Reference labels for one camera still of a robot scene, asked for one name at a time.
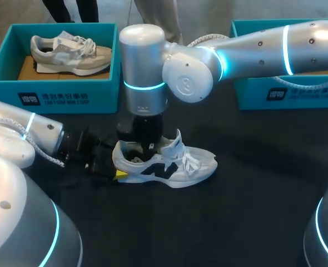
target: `shoe tongue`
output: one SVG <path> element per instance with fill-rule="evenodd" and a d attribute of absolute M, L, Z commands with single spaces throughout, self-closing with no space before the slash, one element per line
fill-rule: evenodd
<path fill-rule="evenodd" d="M 71 49 L 78 48 L 78 43 L 73 41 L 73 39 L 73 35 L 63 31 L 58 37 L 54 38 L 53 50 L 55 50 L 59 45 L 64 45 L 70 47 Z"/>
<path fill-rule="evenodd" d="M 177 157 L 182 152 L 182 140 L 180 130 L 176 130 L 176 138 L 168 146 L 160 149 L 160 153 L 164 157 Z"/>

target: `sneaker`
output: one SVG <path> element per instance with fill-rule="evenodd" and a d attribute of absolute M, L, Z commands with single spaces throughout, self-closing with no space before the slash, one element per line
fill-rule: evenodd
<path fill-rule="evenodd" d="M 215 155 L 203 149 L 186 147 L 179 130 L 175 140 L 162 137 L 154 149 L 157 153 L 143 162 L 139 143 L 119 141 L 112 153 L 113 164 L 128 176 L 118 179 L 118 182 L 159 181 L 172 188 L 182 188 L 207 179 L 217 168 Z M 135 156 L 133 159 L 125 157 L 129 152 Z"/>
<path fill-rule="evenodd" d="M 39 73 L 72 72 L 78 76 L 93 75 L 111 63 L 112 50 L 96 46 L 91 39 L 62 32 L 53 39 L 33 36 L 31 53 Z"/>

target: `white cable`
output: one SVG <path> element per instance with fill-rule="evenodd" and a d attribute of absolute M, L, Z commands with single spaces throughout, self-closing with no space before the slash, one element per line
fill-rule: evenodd
<path fill-rule="evenodd" d="M 229 39 L 229 37 L 222 35 L 222 34 L 208 34 L 205 36 L 202 36 L 194 41 L 192 41 L 188 46 L 189 47 L 193 47 L 193 46 L 197 46 L 199 43 L 202 43 L 204 41 L 210 40 L 210 39 Z"/>
<path fill-rule="evenodd" d="M 64 162 L 55 159 L 53 157 L 50 157 L 49 155 L 45 154 L 34 142 L 33 138 L 30 136 L 28 131 L 17 121 L 11 119 L 11 118 L 0 118 L 0 123 L 5 124 L 7 126 L 10 126 L 13 129 L 18 129 L 21 133 L 23 133 L 26 136 L 26 140 L 34 147 L 34 150 L 40 154 L 42 157 L 44 157 L 46 160 L 49 160 L 50 162 L 59 165 L 60 167 L 64 167 Z"/>
<path fill-rule="evenodd" d="M 292 82 L 287 82 L 287 81 L 284 81 L 283 79 L 279 78 L 279 77 L 272 77 L 275 81 L 285 85 L 285 86 L 288 86 L 288 87 L 291 87 L 291 88 L 294 88 L 294 89 L 304 89 L 304 90 L 319 90 L 319 89 L 323 89 L 323 88 L 326 88 L 328 87 L 328 82 L 324 82 L 324 83 L 321 83 L 319 85 L 297 85 L 295 83 L 292 83 Z"/>
<path fill-rule="evenodd" d="M 202 43 L 204 41 L 210 40 L 210 39 L 215 39 L 215 38 L 223 38 L 223 39 L 229 39 L 229 37 L 221 34 L 208 34 L 205 36 L 202 36 L 193 42 L 191 42 L 188 47 L 193 47 L 197 46 L 199 43 Z M 283 80 L 282 78 L 279 77 L 272 77 L 276 82 L 283 84 L 284 86 L 288 86 L 294 89 L 304 89 L 304 90 L 320 90 L 323 88 L 328 87 L 328 82 L 321 83 L 319 85 L 297 85 L 296 83 L 288 82 Z"/>

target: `shoe box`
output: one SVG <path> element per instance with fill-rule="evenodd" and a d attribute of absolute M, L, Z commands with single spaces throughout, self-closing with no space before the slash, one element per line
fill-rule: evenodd
<path fill-rule="evenodd" d="M 231 24 L 230 37 L 315 20 L 318 19 L 234 20 Z M 328 82 L 328 71 L 281 76 L 281 78 L 298 85 L 318 85 Z M 328 88 L 321 90 L 289 88 L 269 77 L 240 79 L 236 80 L 234 85 L 241 110 L 328 108 Z"/>
<path fill-rule="evenodd" d="M 37 73 L 31 38 L 55 38 L 62 31 L 112 48 L 111 65 L 94 76 Z M 115 113 L 121 77 L 118 30 L 111 23 L 13 24 L 0 46 L 0 101 L 38 114 Z"/>

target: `screw hole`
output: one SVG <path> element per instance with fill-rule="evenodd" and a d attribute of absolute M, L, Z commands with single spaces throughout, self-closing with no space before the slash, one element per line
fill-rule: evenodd
<path fill-rule="evenodd" d="M 11 203 L 6 200 L 0 202 L 0 208 L 4 210 L 9 210 L 11 208 Z"/>

